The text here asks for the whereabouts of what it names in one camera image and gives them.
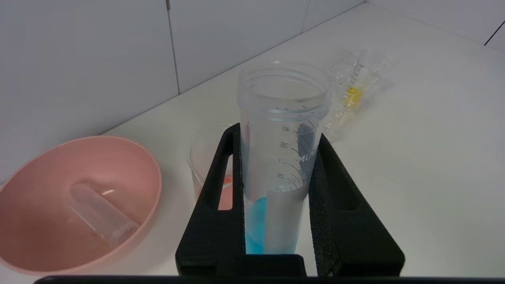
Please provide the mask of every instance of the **transparent container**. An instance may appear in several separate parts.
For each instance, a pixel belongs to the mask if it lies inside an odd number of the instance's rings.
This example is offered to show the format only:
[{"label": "transparent container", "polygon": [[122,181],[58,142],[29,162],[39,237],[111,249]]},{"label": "transparent container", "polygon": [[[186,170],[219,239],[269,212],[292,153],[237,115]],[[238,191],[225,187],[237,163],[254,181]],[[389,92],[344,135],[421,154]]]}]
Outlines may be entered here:
[{"label": "transparent container", "polygon": [[263,62],[239,75],[248,254],[294,253],[332,92],[325,71],[300,62]]},{"label": "transparent container", "polygon": [[[198,199],[200,191],[204,186],[205,179],[211,167],[212,160],[216,154],[219,141],[223,132],[231,125],[207,125],[200,128],[191,138],[187,163],[191,169],[193,178],[193,188],[195,200]],[[228,159],[226,166],[226,175],[221,191],[218,210],[230,210],[233,206],[233,155]]]},{"label": "transparent container", "polygon": [[70,208],[112,249],[125,242],[138,228],[137,222],[114,207],[90,186],[78,183],[69,188]]}]

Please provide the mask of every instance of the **measuring cup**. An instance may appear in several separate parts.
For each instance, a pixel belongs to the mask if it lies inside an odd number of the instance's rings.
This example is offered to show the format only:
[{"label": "measuring cup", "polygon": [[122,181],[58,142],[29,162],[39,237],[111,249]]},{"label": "measuring cup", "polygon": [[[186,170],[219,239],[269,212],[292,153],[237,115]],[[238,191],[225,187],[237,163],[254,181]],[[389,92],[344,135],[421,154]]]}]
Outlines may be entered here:
[{"label": "measuring cup", "polygon": [[332,92],[329,75],[305,63],[262,62],[240,73],[248,254],[294,253]]},{"label": "measuring cup", "polygon": [[[187,163],[191,169],[191,177],[193,178],[193,188],[195,199],[198,199],[201,188],[204,186],[205,179],[211,167],[212,160],[216,154],[216,150],[221,140],[223,132],[230,125],[207,125],[193,135],[190,140],[190,147],[187,155]],[[230,210],[232,208],[233,199],[233,169],[232,156],[228,159],[226,167],[226,175],[223,183],[223,191],[219,201],[218,210]]]}]

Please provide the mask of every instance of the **blue liquid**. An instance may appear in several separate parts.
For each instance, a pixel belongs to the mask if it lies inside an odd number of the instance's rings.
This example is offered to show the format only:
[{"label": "blue liquid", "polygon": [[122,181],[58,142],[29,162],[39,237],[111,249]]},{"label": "blue liquid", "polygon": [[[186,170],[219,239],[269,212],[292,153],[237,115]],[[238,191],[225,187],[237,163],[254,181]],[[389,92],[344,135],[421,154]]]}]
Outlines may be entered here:
[{"label": "blue liquid", "polygon": [[258,199],[249,209],[245,223],[245,252],[263,254],[267,198]]}]

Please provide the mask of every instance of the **graduated plastic cylinder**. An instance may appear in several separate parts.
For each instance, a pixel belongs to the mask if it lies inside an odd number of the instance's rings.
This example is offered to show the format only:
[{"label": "graduated plastic cylinder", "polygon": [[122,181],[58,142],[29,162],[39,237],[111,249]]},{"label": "graduated plastic cylinder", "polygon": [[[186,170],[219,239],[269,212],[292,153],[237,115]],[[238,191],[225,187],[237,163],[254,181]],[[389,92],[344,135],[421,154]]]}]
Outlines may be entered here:
[{"label": "graduated plastic cylinder", "polygon": [[326,72],[300,62],[239,75],[247,253],[294,252],[332,92]]}]

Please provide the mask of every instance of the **clear plastic tube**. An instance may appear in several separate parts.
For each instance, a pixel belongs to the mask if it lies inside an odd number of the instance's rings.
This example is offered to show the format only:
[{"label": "clear plastic tube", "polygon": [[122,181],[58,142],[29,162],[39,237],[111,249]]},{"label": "clear plastic tube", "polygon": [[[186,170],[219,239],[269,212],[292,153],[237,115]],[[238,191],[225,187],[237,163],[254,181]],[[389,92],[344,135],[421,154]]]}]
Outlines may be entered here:
[{"label": "clear plastic tube", "polygon": [[86,184],[71,186],[68,202],[70,208],[100,234],[112,249],[125,242],[139,228],[137,222],[128,218]]},{"label": "clear plastic tube", "polygon": [[294,253],[332,86],[325,71],[300,62],[263,62],[241,72],[248,254]]}]

